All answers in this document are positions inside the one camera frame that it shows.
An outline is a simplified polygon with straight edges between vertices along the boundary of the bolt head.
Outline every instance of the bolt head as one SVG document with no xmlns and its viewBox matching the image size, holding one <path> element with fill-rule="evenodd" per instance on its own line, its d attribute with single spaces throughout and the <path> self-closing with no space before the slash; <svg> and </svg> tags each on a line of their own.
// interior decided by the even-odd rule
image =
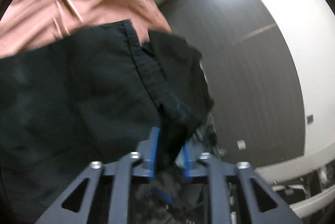
<svg viewBox="0 0 335 224">
<path fill-rule="evenodd" d="M 131 152 L 131 158 L 132 159 L 139 159 L 140 157 L 141 157 L 141 153 L 139 153 L 137 151 Z"/>
<path fill-rule="evenodd" d="M 99 168 L 102 168 L 103 163 L 99 161 L 94 161 L 94 162 L 91 162 L 90 166 L 93 169 L 99 169 Z"/>
<path fill-rule="evenodd" d="M 208 159 L 209 157 L 210 157 L 209 152 L 203 152 L 200 156 L 200 159 L 205 160 L 205 159 Z"/>
<path fill-rule="evenodd" d="M 236 164 L 238 169 L 247 169 L 249 167 L 251 167 L 249 162 L 239 162 Z"/>
</svg>

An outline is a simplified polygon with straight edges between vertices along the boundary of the black garment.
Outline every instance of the black garment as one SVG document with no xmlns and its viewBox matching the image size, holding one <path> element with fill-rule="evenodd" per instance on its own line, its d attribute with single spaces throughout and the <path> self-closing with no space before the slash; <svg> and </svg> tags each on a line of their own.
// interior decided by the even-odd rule
<svg viewBox="0 0 335 224">
<path fill-rule="evenodd" d="M 176 36 L 150 41 L 143 51 L 121 21 L 0 60 L 1 169 L 20 221 L 35 222 L 89 162 L 118 160 L 151 127 L 162 167 L 206 119 L 201 55 Z"/>
</svg>

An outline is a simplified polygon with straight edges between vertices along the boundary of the metal bracket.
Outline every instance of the metal bracket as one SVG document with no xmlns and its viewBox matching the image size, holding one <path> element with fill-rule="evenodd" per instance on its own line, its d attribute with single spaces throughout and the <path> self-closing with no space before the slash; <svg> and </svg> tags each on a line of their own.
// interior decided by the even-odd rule
<svg viewBox="0 0 335 224">
<path fill-rule="evenodd" d="M 108 224 L 128 223 L 128 201 L 131 182 L 134 178 L 150 180 L 155 174 L 156 150 L 159 129 L 153 128 L 150 138 L 140 142 L 137 151 L 122 157 L 120 161 L 103 165 L 92 162 L 46 210 L 36 224 L 86 224 L 93 198 L 102 176 L 113 177 L 113 187 L 108 212 Z M 241 213 L 238 223 L 247 220 L 250 224 L 302 224 L 281 197 L 272 191 L 248 162 L 237 165 L 221 162 L 212 154 L 204 152 L 200 143 L 187 143 L 183 147 L 185 180 L 188 183 L 202 179 L 208 182 L 210 193 L 210 223 L 231 224 L 231 196 L 234 196 Z M 78 211 L 64 208 L 64 202 L 87 182 Z M 232 182 L 237 191 L 232 195 Z M 265 199 L 261 203 L 259 196 Z"/>
</svg>

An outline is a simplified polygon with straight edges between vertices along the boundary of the clothing pile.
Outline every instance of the clothing pile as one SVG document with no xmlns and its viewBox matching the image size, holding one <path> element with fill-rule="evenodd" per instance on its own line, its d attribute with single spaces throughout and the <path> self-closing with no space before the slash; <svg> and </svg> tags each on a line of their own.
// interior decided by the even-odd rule
<svg viewBox="0 0 335 224">
<path fill-rule="evenodd" d="M 134 151 L 158 127 L 157 167 L 171 165 L 213 106 L 201 54 L 129 20 L 79 29 L 0 59 L 1 171 L 8 203 L 34 223 L 94 160 Z"/>
<path fill-rule="evenodd" d="M 171 32 L 153 0 L 13 0 L 0 20 L 0 57 L 33 50 L 86 26 L 130 19 L 140 43 Z"/>
</svg>

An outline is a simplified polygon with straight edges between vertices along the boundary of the white wall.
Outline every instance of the white wall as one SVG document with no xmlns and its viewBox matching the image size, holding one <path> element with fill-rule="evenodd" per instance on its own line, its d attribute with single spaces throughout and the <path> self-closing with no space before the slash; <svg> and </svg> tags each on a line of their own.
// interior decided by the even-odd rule
<svg viewBox="0 0 335 224">
<path fill-rule="evenodd" d="M 325 0 L 262 0 L 277 22 L 295 63 L 303 93 L 305 155 L 335 142 L 335 16 Z"/>
</svg>

